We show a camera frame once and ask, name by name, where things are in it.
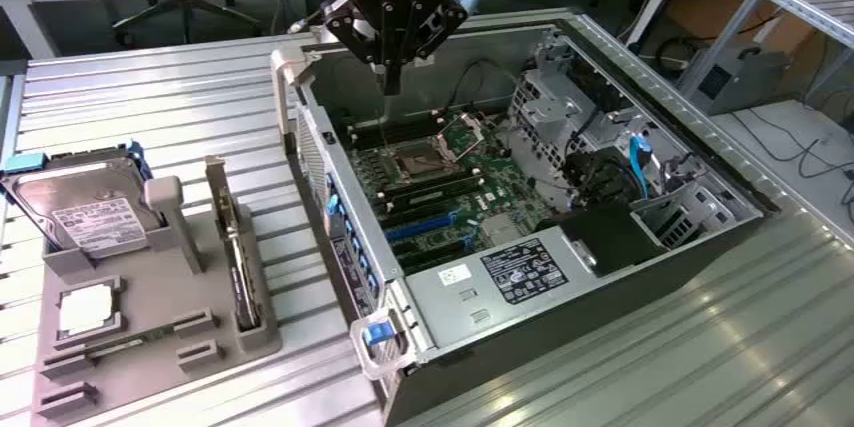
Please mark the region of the silver chipset heatsink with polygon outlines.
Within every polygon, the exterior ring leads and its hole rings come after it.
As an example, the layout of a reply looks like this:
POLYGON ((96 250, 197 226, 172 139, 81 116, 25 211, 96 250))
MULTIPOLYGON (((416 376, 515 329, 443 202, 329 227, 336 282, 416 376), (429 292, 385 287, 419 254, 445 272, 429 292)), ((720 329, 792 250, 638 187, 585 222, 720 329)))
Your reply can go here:
POLYGON ((521 228, 508 213, 496 214, 480 222, 480 230, 493 246, 524 236, 521 228))

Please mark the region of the CPU socket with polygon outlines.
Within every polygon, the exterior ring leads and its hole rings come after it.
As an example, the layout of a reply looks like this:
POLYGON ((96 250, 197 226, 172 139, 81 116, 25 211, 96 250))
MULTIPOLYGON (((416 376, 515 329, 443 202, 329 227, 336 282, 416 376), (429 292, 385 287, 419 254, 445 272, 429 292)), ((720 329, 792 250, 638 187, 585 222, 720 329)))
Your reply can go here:
POLYGON ((417 181, 444 171, 445 165, 440 155, 429 148, 399 150, 393 155, 400 178, 417 181))

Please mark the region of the green graphics card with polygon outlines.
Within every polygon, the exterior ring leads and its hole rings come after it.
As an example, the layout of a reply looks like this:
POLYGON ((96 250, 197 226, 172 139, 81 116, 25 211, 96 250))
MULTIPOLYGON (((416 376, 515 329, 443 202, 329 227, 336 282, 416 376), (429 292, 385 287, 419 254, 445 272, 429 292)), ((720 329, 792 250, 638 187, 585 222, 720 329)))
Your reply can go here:
POLYGON ((204 164, 216 226, 229 268, 236 324, 240 331, 248 331, 260 326, 261 318, 241 237, 247 230, 228 186, 225 161, 217 156, 208 155, 204 158, 204 164))

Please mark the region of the thin locking lever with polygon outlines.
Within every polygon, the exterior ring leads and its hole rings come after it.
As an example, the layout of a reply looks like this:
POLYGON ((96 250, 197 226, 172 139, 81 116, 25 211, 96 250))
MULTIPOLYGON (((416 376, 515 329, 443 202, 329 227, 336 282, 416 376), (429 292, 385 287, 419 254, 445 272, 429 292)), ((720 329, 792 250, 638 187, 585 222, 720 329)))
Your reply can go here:
POLYGON ((385 132, 387 122, 389 119, 389 116, 388 116, 389 104, 391 104, 391 97, 384 96, 381 98, 381 102, 377 107, 377 119, 376 119, 376 125, 377 125, 377 130, 379 130, 384 150, 388 150, 389 148, 388 136, 385 132))

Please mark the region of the black office chair base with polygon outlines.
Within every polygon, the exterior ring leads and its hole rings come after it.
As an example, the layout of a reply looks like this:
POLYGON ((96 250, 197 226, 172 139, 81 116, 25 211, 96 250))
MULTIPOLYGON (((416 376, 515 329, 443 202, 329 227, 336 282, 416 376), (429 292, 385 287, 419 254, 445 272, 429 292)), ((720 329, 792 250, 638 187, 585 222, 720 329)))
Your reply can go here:
POLYGON ((145 21, 170 12, 180 14, 181 39, 184 43, 192 42, 192 22, 195 12, 207 12, 216 17, 231 19, 249 28, 251 35, 259 37, 264 33, 261 22, 257 18, 244 14, 236 9, 236 0, 223 0, 216 4, 209 0, 145 0, 148 7, 133 15, 117 19, 110 24, 110 31, 116 43, 121 47, 134 46, 134 37, 130 29, 145 21))

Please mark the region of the green RAM stick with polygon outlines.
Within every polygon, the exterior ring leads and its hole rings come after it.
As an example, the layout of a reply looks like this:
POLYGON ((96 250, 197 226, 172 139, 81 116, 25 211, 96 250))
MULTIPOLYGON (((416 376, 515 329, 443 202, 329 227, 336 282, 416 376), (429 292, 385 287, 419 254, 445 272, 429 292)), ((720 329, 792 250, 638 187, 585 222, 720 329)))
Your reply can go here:
POLYGON ((174 328, 170 325, 161 326, 130 335, 126 338, 105 341, 85 348, 85 355, 92 358, 104 357, 128 348, 141 346, 170 336, 174 328))

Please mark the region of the green motherboard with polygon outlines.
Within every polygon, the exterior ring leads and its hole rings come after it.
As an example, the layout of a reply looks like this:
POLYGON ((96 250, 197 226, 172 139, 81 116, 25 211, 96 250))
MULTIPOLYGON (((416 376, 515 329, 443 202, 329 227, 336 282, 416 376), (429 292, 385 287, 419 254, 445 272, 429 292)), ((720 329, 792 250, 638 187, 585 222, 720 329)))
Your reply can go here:
POLYGON ((376 215, 380 230, 385 232, 405 227, 448 212, 457 213, 457 220, 452 226, 423 233, 417 236, 388 242, 392 246, 404 242, 416 242, 421 246, 432 246, 463 239, 467 242, 468 254, 493 247, 480 230, 480 222, 500 213, 508 213, 524 235, 533 232, 537 224, 556 212, 552 206, 559 186, 545 184, 524 174, 512 160, 507 145, 509 120, 505 115, 485 115, 480 112, 459 112, 456 114, 439 112, 423 119, 433 120, 441 128, 460 114, 475 115, 485 128, 485 140, 456 163, 448 162, 437 151, 435 135, 425 138, 389 144, 388 150, 383 145, 377 148, 356 150, 347 138, 345 153, 364 195, 376 215), (432 149, 441 157, 445 168, 437 175, 417 181, 400 178, 393 155, 399 150, 432 149), (483 184, 477 191, 452 199, 424 205, 403 212, 387 213, 379 201, 391 195, 412 192, 423 187, 479 177, 483 184))

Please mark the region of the silver hard disk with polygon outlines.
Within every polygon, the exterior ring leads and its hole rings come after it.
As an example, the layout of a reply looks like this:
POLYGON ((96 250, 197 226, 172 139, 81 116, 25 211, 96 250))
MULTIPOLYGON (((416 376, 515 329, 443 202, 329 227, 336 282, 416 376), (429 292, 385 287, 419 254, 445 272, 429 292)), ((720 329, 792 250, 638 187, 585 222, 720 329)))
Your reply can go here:
POLYGON ((145 248, 146 233, 162 226, 142 200, 145 180, 136 160, 118 156, 6 174, 0 186, 52 250, 102 259, 145 248))

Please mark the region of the grey plastic parts rack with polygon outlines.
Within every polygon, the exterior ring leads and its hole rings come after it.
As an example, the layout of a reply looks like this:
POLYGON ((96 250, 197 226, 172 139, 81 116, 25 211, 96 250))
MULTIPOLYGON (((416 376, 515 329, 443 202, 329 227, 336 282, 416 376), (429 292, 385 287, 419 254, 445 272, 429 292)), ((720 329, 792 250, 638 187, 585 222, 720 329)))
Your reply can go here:
POLYGON ((144 201, 165 215, 166 224, 146 233, 145 248, 100 260, 78 249, 42 255, 32 427, 80 422, 255 361, 283 346, 248 208, 235 198, 261 321, 257 328, 240 331, 213 206, 184 215, 180 199, 177 177, 146 182, 144 201), (58 338, 61 294, 98 284, 113 289, 112 322, 58 338), (166 325, 174 332, 158 341, 104 357, 85 355, 89 346, 166 325))

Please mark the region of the silver power supply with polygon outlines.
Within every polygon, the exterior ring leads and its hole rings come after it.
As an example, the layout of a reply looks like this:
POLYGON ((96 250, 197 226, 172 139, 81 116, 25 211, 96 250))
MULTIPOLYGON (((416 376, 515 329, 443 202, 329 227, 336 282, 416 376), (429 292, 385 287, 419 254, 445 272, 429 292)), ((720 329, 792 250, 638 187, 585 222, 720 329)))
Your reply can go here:
POLYGON ((408 276, 435 347, 447 353, 579 297, 597 285, 595 264, 551 227, 408 276))

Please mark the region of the silver CPU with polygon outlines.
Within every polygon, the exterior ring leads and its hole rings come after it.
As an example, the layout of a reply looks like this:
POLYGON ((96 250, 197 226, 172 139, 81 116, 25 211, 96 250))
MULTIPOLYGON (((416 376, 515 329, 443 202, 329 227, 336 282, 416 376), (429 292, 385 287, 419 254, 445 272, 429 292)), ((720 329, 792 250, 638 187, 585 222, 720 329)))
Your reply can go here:
POLYGON ((113 289, 104 284, 64 292, 58 304, 57 337, 94 330, 112 322, 113 289))

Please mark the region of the metal disk bay cage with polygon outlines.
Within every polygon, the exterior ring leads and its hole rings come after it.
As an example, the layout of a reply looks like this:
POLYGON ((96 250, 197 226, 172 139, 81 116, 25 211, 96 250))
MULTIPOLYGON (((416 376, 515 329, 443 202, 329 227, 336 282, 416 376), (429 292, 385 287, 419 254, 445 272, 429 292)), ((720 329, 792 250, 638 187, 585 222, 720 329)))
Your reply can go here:
POLYGON ((611 147, 639 114, 632 102, 607 85, 616 107, 607 111, 561 74, 531 69, 517 82, 508 117, 507 145, 525 175, 563 186, 565 156, 611 147))

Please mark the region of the black expansion slot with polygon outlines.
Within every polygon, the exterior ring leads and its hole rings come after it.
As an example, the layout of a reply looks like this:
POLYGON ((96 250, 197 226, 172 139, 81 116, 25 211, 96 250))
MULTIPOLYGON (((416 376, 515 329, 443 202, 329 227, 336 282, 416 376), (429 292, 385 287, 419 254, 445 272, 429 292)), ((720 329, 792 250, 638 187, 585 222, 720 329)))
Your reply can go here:
POLYGON ((432 246, 421 246, 419 245, 416 242, 404 242, 400 244, 396 244, 392 246, 392 253, 395 254, 395 257, 397 258, 397 260, 407 254, 412 254, 420 251, 425 251, 428 249, 440 247, 443 245, 451 244, 451 243, 463 243, 467 247, 467 242, 463 239, 455 240, 452 242, 447 242, 447 243, 441 243, 437 245, 432 245, 432 246))
POLYGON ((404 255, 399 265, 407 275, 440 265, 468 253, 463 243, 451 243, 440 247, 404 255))

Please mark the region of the black RAM stick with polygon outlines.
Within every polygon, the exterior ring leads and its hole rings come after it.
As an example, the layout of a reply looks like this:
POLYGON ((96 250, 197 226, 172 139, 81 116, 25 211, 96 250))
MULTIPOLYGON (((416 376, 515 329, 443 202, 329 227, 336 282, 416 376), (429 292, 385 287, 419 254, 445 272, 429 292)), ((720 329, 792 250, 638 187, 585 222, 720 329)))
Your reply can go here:
POLYGON ((379 205, 387 213, 403 212, 424 205, 441 202, 479 190, 483 179, 479 177, 456 180, 441 185, 419 188, 401 194, 385 194, 379 205))

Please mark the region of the metal socket cover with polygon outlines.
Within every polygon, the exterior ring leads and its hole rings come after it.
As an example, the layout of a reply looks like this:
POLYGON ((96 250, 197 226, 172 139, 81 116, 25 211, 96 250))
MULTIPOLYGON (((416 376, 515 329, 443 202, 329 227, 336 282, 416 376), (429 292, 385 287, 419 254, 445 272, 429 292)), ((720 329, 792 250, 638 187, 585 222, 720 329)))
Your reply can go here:
POLYGON ((485 128, 479 118, 460 114, 435 136, 435 145, 443 158, 452 163, 461 160, 485 140, 485 128))

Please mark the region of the grey computer tower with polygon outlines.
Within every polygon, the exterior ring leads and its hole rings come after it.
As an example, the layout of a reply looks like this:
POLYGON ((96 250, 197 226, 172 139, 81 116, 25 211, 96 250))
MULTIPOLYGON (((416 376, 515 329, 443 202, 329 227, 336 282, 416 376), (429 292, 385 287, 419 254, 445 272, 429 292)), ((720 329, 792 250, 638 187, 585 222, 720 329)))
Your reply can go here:
POLYGON ((676 86, 690 102, 707 116, 722 115, 762 105, 775 93, 791 57, 782 51, 767 51, 758 44, 727 47, 715 57, 695 90, 684 84, 699 71, 708 48, 691 59, 676 86))

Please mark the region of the black RAM slot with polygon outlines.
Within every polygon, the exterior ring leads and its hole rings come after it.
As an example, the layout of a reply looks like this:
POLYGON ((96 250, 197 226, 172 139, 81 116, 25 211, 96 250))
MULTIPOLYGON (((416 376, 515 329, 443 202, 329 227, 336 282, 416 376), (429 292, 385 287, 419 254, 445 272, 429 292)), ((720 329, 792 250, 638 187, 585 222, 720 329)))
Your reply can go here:
MULTIPOLYGON (((417 140, 435 135, 440 130, 436 125, 396 125, 385 127, 388 143, 395 144, 411 140, 417 140)), ((377 128, 356 130, 352 132, 356 136, 351 140, 351 147, 356 150, 377 148, 383 145, 377 128)))
POLYGON ((439 130, 439 124, 433 120, 427 119, 412 122, 387 123, 383 127, 353 127, 345 134, 347 138, 355 140, 356 144, 373 145, 380 144, 383 141, 397 143, 419 139, 435 135, 439 130))

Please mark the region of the large brown cardboard panel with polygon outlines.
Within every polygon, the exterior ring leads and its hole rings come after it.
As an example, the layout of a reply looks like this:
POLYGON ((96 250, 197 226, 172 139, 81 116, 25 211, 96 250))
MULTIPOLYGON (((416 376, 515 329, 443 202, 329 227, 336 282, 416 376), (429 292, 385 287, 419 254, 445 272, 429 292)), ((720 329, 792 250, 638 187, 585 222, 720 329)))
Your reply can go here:
MULTIPOLYGON (((680 60, 690 60, 702 45, 712 43, 735 13, 743 0, 671 0, 666 10, 668 24, 674 27, 672 42, 656 41, 654 46, 662 51, 656 68, 667 75, 682 73, 680 60)), ((782 51, 794 56, 803 64, 798 71, 807 71, 822 62, 824 41, 803 21, 778 11, 766 0, 759 2, 756 10, 743 23, 750 32, 738 35, 740 41, 756 36, 759 43, 770 50, 782 51)))

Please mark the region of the blue case latch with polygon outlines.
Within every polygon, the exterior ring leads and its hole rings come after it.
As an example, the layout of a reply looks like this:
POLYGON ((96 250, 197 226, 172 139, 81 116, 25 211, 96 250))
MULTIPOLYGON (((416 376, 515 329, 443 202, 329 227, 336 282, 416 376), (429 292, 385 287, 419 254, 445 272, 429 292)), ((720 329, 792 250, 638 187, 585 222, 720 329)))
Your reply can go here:
POLYGON ((395 328, 389 321, 371 323, 361 330, 361 339, 367 346, 388 341, 395 335, 395 328))

